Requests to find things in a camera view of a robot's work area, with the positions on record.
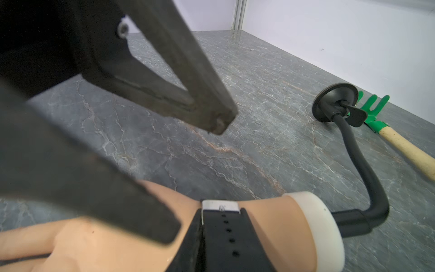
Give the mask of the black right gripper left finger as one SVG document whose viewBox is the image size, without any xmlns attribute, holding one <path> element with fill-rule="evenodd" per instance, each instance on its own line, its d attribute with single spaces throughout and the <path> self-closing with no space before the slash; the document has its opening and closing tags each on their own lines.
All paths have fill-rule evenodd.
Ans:
<svg viewBox="0 0 435 272">
<path fill-rule="evenodd" d="M 175 214 L 126 173 L 1 83 L 1 196 L 44 201 L 169 244 Z"/>
</svg>

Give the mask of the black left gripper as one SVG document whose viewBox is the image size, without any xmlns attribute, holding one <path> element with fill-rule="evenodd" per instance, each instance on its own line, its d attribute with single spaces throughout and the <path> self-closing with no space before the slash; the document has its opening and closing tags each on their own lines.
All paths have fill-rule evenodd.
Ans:
<svg viewBox="0 0 435 272">
<path fill-rule="evenodd" d="M 1 1 L 1 79 L 27 98 L 76 75 L 55 1 Z"/>
</svg>

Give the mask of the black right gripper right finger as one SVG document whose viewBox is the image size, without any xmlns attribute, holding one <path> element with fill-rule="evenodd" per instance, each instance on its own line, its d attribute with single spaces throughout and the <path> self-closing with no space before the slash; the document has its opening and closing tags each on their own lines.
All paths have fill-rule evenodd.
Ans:
<svg viewBox="0 0 435 272">
<path fill-rule="evenodd" d="M 57 10 L 78 73 L 89 83 L 216 135 L 237 105 L 173 1 L 58 1 Z M 131 50 L 130 18 L 172 78 Z"/>
</svg>

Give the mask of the mannequin hand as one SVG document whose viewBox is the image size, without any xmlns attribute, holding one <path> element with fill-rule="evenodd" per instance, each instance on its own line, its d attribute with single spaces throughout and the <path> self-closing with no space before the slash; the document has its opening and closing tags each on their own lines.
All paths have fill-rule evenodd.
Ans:
<svg viewBox="0 0 435 272">
<path fill-rule="evenodd" d="M 1 233 L 3 272 L 340 272 L 343 238 L 311 192 L 191 199 L 143 181 L 180 228 L 160 243 L 87 216 Z"/>
</svg>

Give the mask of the black wrist watch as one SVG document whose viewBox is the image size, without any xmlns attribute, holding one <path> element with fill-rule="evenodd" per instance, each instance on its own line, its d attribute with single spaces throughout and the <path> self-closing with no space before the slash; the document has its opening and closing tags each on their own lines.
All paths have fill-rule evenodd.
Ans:
<svg viewBox="0 0 435 272">
<path fill-rule="evenodd" d="M 169 272 L 273 272 L 245 208 L 204 200 L 167 268 Z"/>
</svg>

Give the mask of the black suction mount stand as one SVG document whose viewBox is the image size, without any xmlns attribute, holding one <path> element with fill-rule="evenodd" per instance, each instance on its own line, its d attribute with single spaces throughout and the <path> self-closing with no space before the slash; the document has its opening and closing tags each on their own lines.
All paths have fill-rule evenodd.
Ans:
<svg viewBox="0 0 435 272">
<path fill-rule="evenodd" d="M 360 150 L 352 127 L 362 126 L 368 113 L 356 107 L 359 92 L 349 83 L 326 87 L 312 104 L 313 117 L 320 122 L 333 122 L 341 131 L 347 153 L 361 176 L 370 204 L 366 210 L 351 209 L 332 213 L 343 238 L 371 233 L 388 218 L 390 204 L 384 187 Z"/>
</svg>

